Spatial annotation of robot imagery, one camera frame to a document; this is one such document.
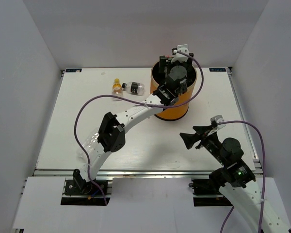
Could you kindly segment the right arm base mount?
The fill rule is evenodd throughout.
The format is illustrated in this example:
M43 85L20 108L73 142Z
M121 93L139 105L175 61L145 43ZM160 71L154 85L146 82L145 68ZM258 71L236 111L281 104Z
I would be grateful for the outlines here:
M208 179L192 179L188 187L193 191L194 207L232 206L226 197L211 186Z

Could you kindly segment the black label small bottle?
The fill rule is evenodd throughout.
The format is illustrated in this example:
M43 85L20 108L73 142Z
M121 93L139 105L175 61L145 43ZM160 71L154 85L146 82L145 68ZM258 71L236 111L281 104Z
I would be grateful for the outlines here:
M142 96L145 92L145 86L137 82L122 83L122 88L132 95Z

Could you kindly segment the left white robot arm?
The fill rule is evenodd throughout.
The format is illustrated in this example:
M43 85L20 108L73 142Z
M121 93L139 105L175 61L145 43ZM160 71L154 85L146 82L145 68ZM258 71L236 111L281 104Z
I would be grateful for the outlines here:
M181 96L186 95L196 81L194 61L193 53L180 49L174 50L171 57L161 56L158 68L161 82L145 100L134 101L133 107L118 114L107 112L98 130L91 133L84 142L75 136L85 158L83 167L73 171L73 181L81 193L89 193L93 186L100 189L95 181L98 171L111 153L123 148L126 133L131 128L165 110L188 106L194 97L189 95L186 100L181 100Z

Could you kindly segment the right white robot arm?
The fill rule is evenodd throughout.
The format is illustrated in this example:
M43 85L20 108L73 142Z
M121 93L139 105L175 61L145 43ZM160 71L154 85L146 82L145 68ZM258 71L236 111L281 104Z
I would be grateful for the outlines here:
M244 162L240 142L228 137L220 142L218 124L194 126L194 134L180 133L187 149L205 148L222 167L209 175L210 190L225 196L239 212L253 233L291 233L291 227L265 199L265 188Z

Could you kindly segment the clear crushed plastic bottle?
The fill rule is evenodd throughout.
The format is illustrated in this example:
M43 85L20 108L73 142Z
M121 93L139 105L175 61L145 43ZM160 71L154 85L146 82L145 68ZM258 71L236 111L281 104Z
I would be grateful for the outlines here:
M95 153L95 148L98 145L98 142L97 142L98 137L99 137L98 129L95 129L90 132L89 136L82 143L82 146L87 151L89 157L93 156ZM77 155L80 161L84 163L88 162L87 156L81 148L78 148Z

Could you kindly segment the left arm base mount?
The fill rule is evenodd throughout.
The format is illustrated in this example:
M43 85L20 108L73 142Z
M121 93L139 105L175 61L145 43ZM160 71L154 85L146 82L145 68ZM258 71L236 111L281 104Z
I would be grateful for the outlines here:
M106 202L101 191L92 183L87 183L80 190L73 179L65 180L61 197L62 206L105 206L111 198L112 183L108 180L97 180L103 190Z

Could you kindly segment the yellow cap small bottle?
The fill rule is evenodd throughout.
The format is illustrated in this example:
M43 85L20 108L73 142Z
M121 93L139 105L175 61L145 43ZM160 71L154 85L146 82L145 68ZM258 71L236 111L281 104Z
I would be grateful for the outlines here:
M114 80L113 86L112 86L112 100L113 101L120 101L118 97L123 97L123 89L121 82L118 78Z

